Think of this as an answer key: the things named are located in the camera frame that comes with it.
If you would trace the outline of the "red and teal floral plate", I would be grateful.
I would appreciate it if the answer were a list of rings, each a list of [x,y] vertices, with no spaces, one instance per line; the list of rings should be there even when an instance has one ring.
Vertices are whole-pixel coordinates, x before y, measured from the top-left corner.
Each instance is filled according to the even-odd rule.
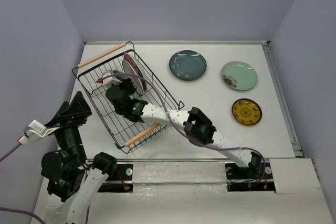
[[[128,53],[123,54],[122,65],[125,73],[131,73],[131,74],[136,73],[141,78],[146,79],[145,71],[141,66],[140,62],[136,60],[134,57],[132,57],[130,54]],[[127,78],[131,78],[133,84],[135,84],[137,93],[139,95],[142,95],[144,92],[148,90],[146,82],[144,80],[129,76],[127,76]]]

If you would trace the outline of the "light green flower plate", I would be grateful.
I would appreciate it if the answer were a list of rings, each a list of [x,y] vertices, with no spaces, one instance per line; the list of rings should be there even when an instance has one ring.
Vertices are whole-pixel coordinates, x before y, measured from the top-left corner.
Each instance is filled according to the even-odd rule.
[[[247,91],[258,83],[256,70],[243,61],[231,61],[221,69],[222,80],[232,89]]]

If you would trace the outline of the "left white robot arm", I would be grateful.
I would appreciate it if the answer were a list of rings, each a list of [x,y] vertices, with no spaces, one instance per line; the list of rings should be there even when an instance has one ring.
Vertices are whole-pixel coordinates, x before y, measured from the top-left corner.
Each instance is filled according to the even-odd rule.
[[[53,119],[45,125],[59,147],[41,160],[41,175],[48,179],[45,223],[80,223],[101,185],[115,176],[117,160],[101,152],[89,170],[85,170],[86,152],[79,133],[92,114],[78,91],[71,102],[64,102]]]

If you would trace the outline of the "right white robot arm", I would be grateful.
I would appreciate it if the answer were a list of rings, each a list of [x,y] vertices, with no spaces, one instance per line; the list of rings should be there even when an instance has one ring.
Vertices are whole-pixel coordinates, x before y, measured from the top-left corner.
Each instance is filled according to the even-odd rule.
[[[168,109],[157,88],[151,83],[148,85],[158,96],[161,106],[132,99],[135,87],[129,78],[112,84],[106,91],[106,97],[114,106],[115,112],[129,121],[171,126],[193,145],[217,151],[230,158],[246,177],[254,177],[257,182],[264,178],[266,161],[258,150],[238,146],[228,140],[199,108],[192,107],[189,111]]]

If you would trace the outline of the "small blue patterned dish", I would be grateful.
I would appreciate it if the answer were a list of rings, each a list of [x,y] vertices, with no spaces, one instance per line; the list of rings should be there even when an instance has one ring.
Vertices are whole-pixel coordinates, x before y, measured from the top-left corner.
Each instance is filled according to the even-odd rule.
[[[113,73],[116,75],[116,78],[119,80],[125,80],[128,78],[126,75],[123,74],[123,72],[119,70],[113,70]]]

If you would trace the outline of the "white orange sunburst plate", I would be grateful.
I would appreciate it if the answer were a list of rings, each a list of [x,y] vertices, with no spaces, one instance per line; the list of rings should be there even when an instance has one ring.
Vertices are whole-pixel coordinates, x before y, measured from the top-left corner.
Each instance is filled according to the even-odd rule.
[[[143,95],[144,88],[141,80],[137,77],[137,71],[126,60],[122,60],[122,67],[124,73],[127,74],[127,76],[131,79],[132,84],[135,86],[138,95]]]

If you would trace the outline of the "small yellow patterned dish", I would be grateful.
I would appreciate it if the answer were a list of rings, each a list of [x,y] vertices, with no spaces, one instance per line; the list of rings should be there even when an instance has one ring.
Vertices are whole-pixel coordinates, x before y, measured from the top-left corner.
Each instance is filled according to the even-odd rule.
[[[231,108],[234,119],[245,126],[258,124],[262,119],[262,110],[255,101],[242,98],[236,100]]]

